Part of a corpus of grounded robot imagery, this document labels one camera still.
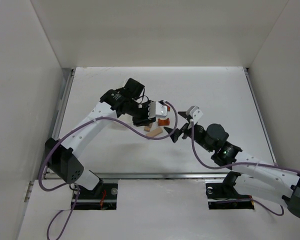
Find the short light wood block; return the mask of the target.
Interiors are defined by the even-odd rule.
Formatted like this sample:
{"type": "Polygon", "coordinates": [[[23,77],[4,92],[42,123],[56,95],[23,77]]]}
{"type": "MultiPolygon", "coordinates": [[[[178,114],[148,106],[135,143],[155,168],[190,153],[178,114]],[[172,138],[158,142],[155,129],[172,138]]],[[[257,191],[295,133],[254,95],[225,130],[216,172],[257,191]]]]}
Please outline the short light wood block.
{"type": "Polygon", "coordinates": [[[150,123],[149,125],[146,125],[146,126],[144,126],[143,130],[144,130],[145,132],[150,132],[150,131],[151,131],[151,128],[152,128],[152,126],[153,126],[153,124],[152,124],[152,123],[150,123]]]}

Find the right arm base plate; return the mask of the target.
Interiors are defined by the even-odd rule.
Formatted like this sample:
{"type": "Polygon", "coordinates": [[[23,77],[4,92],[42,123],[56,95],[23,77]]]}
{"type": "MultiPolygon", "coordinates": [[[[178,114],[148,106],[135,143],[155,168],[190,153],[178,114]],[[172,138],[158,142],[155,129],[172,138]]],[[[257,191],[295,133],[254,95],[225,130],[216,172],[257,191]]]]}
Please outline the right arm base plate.
{"type": "Polygon", "coordinates": [[[221,182],[206,182],[206,196],[210,210],[254,210],[252,196],[242,195],[221,182]]]}

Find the long light wood block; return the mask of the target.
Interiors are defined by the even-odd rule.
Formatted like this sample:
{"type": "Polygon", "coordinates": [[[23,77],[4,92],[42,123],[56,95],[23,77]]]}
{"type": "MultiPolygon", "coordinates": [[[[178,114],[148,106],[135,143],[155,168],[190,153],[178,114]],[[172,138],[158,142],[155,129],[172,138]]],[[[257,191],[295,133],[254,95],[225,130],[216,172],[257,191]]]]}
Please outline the long light wood block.
{"type": "Polygon", "coordinates": [[[151,130],[150,132],[148,132],[146,134],[146,136],[149,138],[154,138],[162,133],[163,133],[163,129],[161,127],[157,127],[154,130],[151,130]]]}

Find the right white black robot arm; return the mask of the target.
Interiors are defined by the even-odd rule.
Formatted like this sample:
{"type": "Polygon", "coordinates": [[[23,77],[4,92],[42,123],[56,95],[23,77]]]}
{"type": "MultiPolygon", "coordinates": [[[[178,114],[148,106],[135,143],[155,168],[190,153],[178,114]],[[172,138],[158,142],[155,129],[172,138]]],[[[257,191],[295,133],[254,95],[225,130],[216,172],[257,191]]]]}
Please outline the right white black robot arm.
{"type": "Polygon", "coordinates": [[[187,120],[182,128],[165,127],[164,130],[174,143],[178,138],[190,138],[192,151],[200,164],[203,161],[195,145],[212,153],[215,166],[210,169],[229,170],[221,184],[228,199],[243,195],[257,197],[281,205],[300,219],[300,170],[270,165],[244,152],[228,141],[229,134],[220,124],[212,123],[204,128],[196,122],[196,115],[185,112],[180,115],[187,120]]]}

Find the white plastic tray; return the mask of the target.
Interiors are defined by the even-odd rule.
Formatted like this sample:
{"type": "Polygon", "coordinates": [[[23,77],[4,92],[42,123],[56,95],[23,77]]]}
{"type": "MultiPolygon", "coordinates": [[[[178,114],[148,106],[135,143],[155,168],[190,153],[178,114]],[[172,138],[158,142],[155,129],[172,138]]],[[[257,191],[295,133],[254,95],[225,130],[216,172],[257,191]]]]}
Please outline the white plastic tray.
{"type": "MultiPolygon", "coordinates": [[[[129,125],[129,126],[132,126],[133,125],[133,121],[132,121],[132,116],[128,115],[128,114],[123,114],[121,115],[118,120],[120,120],[121,122],[129,125]]],[[[121,123],[119,122],[116,122],[116,121],[113,121],[111,124],[110,124],[110,128],[113,129],[113,130],[118,130],[118,131],[126,131],[126,130],[129,130],[126,126],[122,125],[121,123]]]]}

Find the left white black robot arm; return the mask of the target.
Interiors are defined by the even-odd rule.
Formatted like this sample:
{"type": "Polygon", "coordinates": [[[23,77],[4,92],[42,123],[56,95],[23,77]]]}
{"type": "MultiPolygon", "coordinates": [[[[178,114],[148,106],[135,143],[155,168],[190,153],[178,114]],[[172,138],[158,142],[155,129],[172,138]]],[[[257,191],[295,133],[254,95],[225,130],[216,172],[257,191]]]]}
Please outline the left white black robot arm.
{"type": "Polygon", "coordinates": [[[45,168],[50,168],[63,179],[64,184],[74,184],[98,193],[103,180],[84,167],[79,160],[80,155],[110,122],[118,122],[122,115],[131,116],[133,125],[137,127],[153,123],[156,117],[150,111],[155,102],[150,99],[143,103],[138,101],[144,92],[145,86],[133,78],[129,78],[122,87],[106,91],[74,129],[58,140],[49,138],[45,142],[45,159],[39,177],[43,177],[45,168]]]}

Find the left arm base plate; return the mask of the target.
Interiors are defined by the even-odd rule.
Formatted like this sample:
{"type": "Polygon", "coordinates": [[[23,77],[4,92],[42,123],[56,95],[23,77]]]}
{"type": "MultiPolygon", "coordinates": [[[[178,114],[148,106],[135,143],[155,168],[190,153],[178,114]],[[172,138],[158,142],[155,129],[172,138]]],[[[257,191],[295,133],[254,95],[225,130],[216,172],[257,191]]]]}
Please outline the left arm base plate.
{"type": "Polygon", "coordinates": [[[70,187],[73,191],[70,207],[72,208],[74,205],[74,210],[112,211],[117,209],[118,181],[104,182],[96,194],[82,186],[79,188],[80,194],[75,202],[78,193],[77,187],[70,187]]]}

